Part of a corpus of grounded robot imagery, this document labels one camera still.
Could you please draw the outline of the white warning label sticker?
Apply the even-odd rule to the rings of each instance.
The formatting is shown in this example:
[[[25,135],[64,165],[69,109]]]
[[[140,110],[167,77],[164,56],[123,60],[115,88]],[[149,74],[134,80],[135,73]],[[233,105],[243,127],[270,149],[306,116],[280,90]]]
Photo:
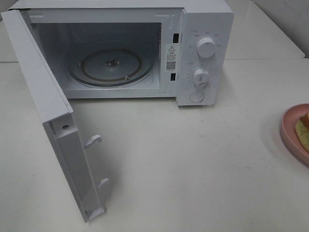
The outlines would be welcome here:
[[[165,45],[165,69],[166,71],[176,71],[177,59],[179,54],[178,43],[168,43]]]

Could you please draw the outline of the white upper power knob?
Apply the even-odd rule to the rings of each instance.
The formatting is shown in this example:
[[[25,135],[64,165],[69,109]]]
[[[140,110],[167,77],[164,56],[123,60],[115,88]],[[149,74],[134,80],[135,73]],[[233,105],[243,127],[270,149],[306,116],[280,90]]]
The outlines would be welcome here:
[[[201,58],[210,58],[216,52],[217,42],[212,37],[203,37],[196,43],[197,54]]]

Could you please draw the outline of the white microwave oven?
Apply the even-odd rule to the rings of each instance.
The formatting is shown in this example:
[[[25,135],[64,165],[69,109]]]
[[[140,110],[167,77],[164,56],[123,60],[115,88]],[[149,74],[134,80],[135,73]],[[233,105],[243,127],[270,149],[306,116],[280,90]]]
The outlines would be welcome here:
[[[1,14],[36,101],[212,105],[234,14],[223,0],[19,0]]]

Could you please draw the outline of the white timer knob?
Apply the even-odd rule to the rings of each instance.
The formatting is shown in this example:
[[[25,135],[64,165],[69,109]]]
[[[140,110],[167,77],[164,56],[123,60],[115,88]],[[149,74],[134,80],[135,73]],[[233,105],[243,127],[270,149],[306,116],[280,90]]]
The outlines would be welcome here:
[[[204,86],[209,82],[210,75],[205,69],[197,69],[193,72],[193,82],[196,86]]]

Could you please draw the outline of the pink round plate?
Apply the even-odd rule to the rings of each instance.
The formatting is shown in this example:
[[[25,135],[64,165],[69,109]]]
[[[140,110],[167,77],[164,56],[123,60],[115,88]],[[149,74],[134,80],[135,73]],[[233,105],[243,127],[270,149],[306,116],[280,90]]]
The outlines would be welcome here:
[[[290,107],[282,116],[280,135],[285,147],[300,162],[309,166],[309,152],[302,146],[296,133],[297,121],[309,112],[309,104],[303,103]]]

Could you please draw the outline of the glass microwave turntable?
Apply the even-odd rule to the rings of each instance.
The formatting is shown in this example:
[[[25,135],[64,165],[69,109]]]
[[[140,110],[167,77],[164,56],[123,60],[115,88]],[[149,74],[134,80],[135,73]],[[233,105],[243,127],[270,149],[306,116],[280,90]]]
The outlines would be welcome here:
[[[93,87],[117,87],[144,78],[154,60],[138,51],[124,48],[101,49],[87,55],[75,55],[69,66],[70,75]]]

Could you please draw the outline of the white bread sandwich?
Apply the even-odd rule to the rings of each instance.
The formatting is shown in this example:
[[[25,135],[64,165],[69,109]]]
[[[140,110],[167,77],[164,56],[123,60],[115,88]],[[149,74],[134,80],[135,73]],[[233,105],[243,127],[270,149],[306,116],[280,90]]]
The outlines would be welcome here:
[[[302,116],[295,125],[295,131],[302,146],[309,149],[309,114]]]

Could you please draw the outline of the round white door button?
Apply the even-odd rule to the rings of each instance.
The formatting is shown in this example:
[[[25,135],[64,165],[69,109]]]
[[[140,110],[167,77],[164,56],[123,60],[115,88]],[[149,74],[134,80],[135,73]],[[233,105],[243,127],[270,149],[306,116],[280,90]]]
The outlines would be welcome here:
[[[192,102],[202,102],[204,100],[204,93],[201,91],[194,91],[190,94],[190,100]]]

